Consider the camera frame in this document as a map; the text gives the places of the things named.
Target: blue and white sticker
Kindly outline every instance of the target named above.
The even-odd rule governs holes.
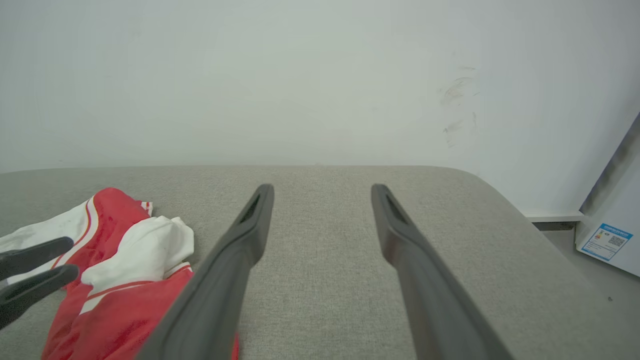
[[[606,261],[611,260],[613,255],[617,254],[620,249],[631,239],[633,234],[622,231],[613,226],[602,224],[589,241],[582,247],[582,251],[588,252],[600,259]]]

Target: white wall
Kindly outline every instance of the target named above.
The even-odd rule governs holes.
[[[640,111],[637,0],[0,1],[0,172],[444,165],[570,214]]]

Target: qr code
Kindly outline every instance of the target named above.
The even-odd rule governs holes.
[[[624,240],[624,239],[621,239],[621,238],[619,238],[619,237],[617,237],[617,236],[611,236],[611,238],[609,239],[609,243],[610,243],[610,244],[613,244],[613,245],[615,245],[615,246],[620,246],[620,245],[622,245],[622,243],[624,243],[624,242],[625,242],[625,240]]]

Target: gray upholstery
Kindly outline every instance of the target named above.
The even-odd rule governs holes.
[[[380,254],[370,202],[389,185],[517,359],[635,358],[606,299],[491,186],[437,167],[144,167],[0,175],[0,233],[70,209],[113,186],[180,216],[197,267],[254,189],[275,187],[264,257],[239,324],[242,359],[415,357],[394,269]],[[3,359],[42,351],[57,293],[0,332]]]

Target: gray floor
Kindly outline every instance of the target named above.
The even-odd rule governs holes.
[[[575,229],[542,231],[609,304],[640,333],[640,278],[575,250]]]

